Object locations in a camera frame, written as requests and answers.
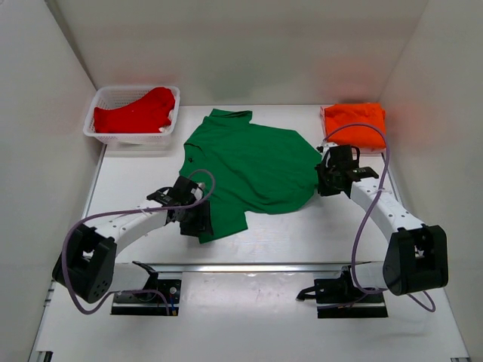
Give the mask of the green t shirt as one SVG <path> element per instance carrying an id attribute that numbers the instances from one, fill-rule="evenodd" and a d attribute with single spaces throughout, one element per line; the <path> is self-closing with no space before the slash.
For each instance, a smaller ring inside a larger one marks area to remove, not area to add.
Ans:
<path id="1" fill-rule="evenodd" d="M 205 244 L 247 229 L 247 212 L 291 213 L 318 185 L 320 154 L 294 130 L 252 123 L 252 111 L 213 109 L 184 143 L 179 173 L 214 189 Z"/>

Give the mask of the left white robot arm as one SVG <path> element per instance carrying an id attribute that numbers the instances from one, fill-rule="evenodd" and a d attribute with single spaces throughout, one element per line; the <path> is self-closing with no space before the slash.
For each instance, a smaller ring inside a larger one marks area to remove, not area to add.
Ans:
<path id="1" fill-rule="evenodd" d="M 63 242 L 52 278 L 68 290 L 76 306 L 102 304 L 114 293 L 165 300 L 152 267 L 137 261 L 118 263 L 116 258 L 135 241 L 172 222 L 179 224 L 182 235 L 212 235 L 211 194 L 204 183 L 179 176 L 173 186 L 154 191 L 133 209 L 79 221 Z M 96 218 L 102 222 L 92 225 Z"/>

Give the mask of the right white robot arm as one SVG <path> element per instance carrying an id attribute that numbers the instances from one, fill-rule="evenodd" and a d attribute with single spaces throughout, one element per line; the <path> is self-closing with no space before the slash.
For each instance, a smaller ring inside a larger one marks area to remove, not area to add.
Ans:
<path id="1" fill-rule="evenodd" d="M 343 193 L 365 212 L 352 246 L 350 276 L 338 284 L 341 298 L 355 302 L 365 293 L 388 290 L 403 296 L 447 286 L 448 246 L 443 228 L 427 225 L 406 210 L 384 187 L 383 174 L 360 166 L 357 147 L 328 143 L 318 151 L 318 194 L 327 197 Z M 356 261 L 368 220 L 375 223 L 388 243 L 382 262 Z"/>

